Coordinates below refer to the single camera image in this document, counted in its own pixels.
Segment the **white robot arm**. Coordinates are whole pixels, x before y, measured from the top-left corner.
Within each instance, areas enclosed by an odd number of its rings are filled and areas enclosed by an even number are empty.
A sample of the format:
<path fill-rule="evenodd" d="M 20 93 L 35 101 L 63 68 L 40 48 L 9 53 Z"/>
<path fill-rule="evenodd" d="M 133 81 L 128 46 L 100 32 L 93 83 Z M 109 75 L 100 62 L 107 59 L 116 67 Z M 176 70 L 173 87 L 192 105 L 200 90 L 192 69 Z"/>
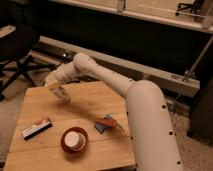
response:
<path fill-rule="evenodd" d="M 44 85 L 67 102 L 70 96 L 62 85 L 84 75 L 102 81 L 124 98 L 137 171 L 184 171 L 165 96 L 157 84 L 134 81 L 77 53 L 71 62 L 53 70 Z"/>

